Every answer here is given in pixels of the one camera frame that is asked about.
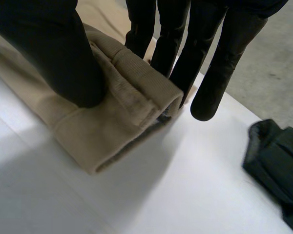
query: dark green fabric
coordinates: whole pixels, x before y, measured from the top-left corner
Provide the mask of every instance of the dark green fabric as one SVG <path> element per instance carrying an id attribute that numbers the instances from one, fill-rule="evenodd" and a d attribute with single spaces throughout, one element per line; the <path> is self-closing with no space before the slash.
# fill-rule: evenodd
<path id="1" fill-rule="evenodd" d="M 269 119 L 251 126 L 249 137 L 243 168 L 279 201 L 293 229 L 293 128 Z"/>

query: folded clothing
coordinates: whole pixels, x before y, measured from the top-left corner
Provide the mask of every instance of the folded clothing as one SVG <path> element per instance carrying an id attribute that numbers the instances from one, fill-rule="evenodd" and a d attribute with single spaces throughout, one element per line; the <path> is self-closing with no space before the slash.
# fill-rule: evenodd
<path id="1" fill-rule="evenodd" d="M 177 114 L 182 92 L 117 40 L 84 27 L 108 83 L 108 93 L 99 106 L 78 108 L 57 95 L 1 36 L 0 77 L 91 174 L 102 171 L 164 126 Z"/>
<path id="2" fill-rule="evenodd" d="M 243 168 L 276 198 L 293 229 L 293 128 L 268 119 L 251 126 L 249 137 Z"/>

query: gray floor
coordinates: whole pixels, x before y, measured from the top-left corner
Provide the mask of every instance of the gray floor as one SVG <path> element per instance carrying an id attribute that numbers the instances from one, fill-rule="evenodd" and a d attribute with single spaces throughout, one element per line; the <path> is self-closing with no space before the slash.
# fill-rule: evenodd
<path id="1" fill-rule="evenodd" d="M 117 1 L 126 7 L 125 0 Z M 159 31 L 157 18 L 156 38 Z M 220 31 L 221 27 L 201 69 L 203 74 L 215 51 Z M 273 118 L 282 127 L 293 127 L 293 0 L 270 17 L 249 44 L 227 92 L 260 118 Z"/>

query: white surface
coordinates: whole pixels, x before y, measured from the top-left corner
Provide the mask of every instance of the white surface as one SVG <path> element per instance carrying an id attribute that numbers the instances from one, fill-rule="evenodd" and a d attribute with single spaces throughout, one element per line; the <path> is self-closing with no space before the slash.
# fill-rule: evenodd
<path id="1" fill-rule="evenodd" d="M 209 122 L 188 105 L 89 176 L 0 80 L 0 234 L 292 234 L 241 169 L 258 120 L 227 94 Z"/>

